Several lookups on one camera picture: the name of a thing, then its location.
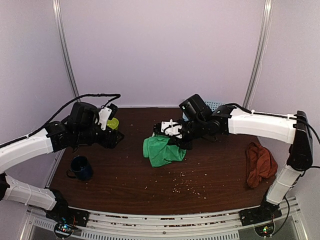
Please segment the green towel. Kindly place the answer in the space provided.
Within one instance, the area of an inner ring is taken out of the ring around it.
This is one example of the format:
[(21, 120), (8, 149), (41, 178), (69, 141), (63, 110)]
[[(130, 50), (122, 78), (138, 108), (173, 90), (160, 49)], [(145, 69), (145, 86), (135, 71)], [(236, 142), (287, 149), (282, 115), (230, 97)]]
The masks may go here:
[(153, 168), (163, 167), (172, 162), (181, 162), (187, 151), (176, 145), (168, 145), (170, 138), (163, 135), (153, 135), (143, 141), (143, 157), (149, 159)]

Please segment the brown towel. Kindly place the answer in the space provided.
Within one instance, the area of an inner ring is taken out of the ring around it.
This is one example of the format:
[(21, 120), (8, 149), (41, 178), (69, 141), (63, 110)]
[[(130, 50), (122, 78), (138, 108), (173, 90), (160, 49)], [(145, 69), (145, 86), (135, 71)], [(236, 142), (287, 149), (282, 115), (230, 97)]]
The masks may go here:
[(251, 142), (245, 150), (245, 157), (246, 183), (249, 188), (256, 188), (262, 179), (269, 179), (278, 171), (272, 153), (259, 143)]

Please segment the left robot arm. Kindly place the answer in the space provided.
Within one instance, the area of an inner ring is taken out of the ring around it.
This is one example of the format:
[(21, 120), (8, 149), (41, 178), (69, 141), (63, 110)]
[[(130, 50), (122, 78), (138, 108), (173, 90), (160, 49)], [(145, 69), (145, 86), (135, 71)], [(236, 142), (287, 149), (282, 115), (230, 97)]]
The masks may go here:
[(124, 135), (107, 125), (118, 108), (113, 103), (97, 108), (76, 102), (69, 116), (62, 121), (49, 121), (35, 134), (23, 136), (0, 146), (0, 198), (41, 208), (61, 222), (72, 218), (68, 202), (57, 190), (39, 188), (14, 179), (5, 171), (32, 158), (56, 153), (66, 148), (99, 144), (113, 149)]

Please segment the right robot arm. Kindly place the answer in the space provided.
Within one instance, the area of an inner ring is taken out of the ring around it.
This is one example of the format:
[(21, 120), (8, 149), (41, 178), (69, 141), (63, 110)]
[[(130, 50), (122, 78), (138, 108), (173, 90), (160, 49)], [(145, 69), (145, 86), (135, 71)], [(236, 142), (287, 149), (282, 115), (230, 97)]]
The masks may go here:
[(251, 135), (290, 145), (283, 169), (256, 210), (261, 221), (268, 220), (276, 212), (295, 182), (313, 165), (312, 128), (303, 111), (287, 115), (256, 112), (237, 103), (223, 104), (211, 110), (198, 94), (183, 101), (179, 107), (188, 121), (170, 120), (165, 133), (176, 138), (180, 147), (194, 139), (215, 134)]

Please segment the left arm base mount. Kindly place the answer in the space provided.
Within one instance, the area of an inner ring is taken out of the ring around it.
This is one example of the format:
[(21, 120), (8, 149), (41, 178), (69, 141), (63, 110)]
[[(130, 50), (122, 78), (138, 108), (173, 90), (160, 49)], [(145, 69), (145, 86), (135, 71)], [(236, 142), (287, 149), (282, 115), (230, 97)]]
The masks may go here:
[(67, 208), (66, 211), (44, 210), (46, 217), (60, 224), (67, 224), (71, 227), (86, 227), (90, 213), (85, 210)]

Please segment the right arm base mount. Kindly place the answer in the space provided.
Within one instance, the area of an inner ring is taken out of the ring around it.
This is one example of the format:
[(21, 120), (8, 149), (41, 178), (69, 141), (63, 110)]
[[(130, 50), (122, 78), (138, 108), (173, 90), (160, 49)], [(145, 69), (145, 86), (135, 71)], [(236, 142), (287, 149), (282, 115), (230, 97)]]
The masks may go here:
[(255, 225), (267, 221), (271, 221), (274, 218), (282, 216), (281, 210), (277, 207), (270, 206), (258, 206), (254, 208), (243, 209), (239, 212), (239, 217), (242, 226)]

